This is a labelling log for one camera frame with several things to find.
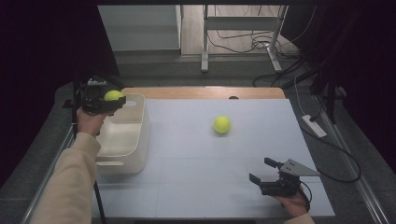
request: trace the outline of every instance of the white plastic bin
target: white plastic bin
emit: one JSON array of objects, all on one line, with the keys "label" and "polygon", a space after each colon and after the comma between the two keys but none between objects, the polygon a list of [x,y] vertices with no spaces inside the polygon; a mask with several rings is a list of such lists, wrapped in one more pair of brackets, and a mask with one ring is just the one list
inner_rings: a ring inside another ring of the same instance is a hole
[{"label": "white plastic bin", "polygon": [[101,174],[135,174],[143,169],[149,147],[149,113],[145,97],[126,94],[126,104],[104,121],[97,140],[96,158]]}]

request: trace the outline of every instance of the beige sweater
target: beige sweater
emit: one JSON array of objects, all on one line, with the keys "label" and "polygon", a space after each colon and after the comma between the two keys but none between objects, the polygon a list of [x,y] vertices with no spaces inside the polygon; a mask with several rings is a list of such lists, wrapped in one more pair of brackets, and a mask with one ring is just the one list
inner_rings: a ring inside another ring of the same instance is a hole
[{"label": "beige sweater", "polygon": [[[30,223],[91,223],[92,188],[96,178],[95,158],[100,144],[87,133],[78,133],[73,146],[62,152],[52,177],[41,195]],[[309,214],[285,224],[314,223]]]}]

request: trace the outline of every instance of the tennis ball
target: tennis ball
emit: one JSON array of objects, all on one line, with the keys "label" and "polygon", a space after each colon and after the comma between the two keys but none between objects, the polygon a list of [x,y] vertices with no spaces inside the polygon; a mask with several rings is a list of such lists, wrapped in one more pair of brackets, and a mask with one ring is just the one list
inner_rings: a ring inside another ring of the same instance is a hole
[{"label": "tennis ball", "polygon": [[123,94],[120,91],[108,91],[105,95],[105,101],[118,100]]},{"label": "tennis ball", "polygon": [[231,128],[231,122],[225,116],[218,116],[213,123],[213,127],[218,133],[227,133]]}]

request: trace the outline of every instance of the human hand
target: human hand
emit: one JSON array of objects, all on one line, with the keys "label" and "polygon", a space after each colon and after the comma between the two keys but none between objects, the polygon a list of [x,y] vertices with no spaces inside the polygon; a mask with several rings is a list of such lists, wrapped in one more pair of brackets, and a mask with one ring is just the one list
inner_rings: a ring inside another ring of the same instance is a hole
[{"label": "human hand", "polygon": [[84,112],[80,107],[77,111],[77,120],[78,120],[78,132],[79,133],[88,133],[93,137],[99,133],[104,120],[107,116],[114,114],[114,111],[90,115]]},{"label": "human hand", "polygon": [[289,197],[280,197],[280,196],[273,196],[273,197],[283,204],[286,211],[292,217],[299,217],[308,212],[306,211],[305,208],[304,198],[303,196],[301,196],[299,192]]}]

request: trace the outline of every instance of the white power strip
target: white power strip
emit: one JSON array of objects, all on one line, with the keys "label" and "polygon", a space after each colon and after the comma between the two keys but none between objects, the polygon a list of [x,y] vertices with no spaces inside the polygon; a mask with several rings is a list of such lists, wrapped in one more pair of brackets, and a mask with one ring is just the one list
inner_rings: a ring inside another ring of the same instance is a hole
[{"label": "white power strip", "polygon": [[302,116],[303,121],[306,123],[306,125],[308,125],[312,132],[317,135],[317,137],[326,136],[327,134],[323,131],[323,129],[320,128],[317,122],[309,120],[310,118],[311,116],[309,115]]}]

